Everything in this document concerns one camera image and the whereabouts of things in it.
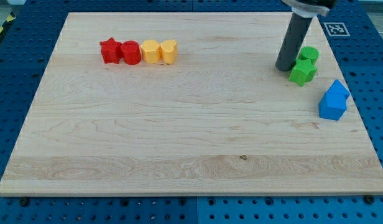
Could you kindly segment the robot arm flange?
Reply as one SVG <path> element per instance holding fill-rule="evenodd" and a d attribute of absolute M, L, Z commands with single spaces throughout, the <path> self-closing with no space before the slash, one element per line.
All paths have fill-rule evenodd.
<path fill-rule="evenodd" d="M 327 16 L 335 7 L 337 0 L 282 0 L 282 2 L 290 6 L 294 14 L 303 18 L 312 18 L 317 15 Z"/>

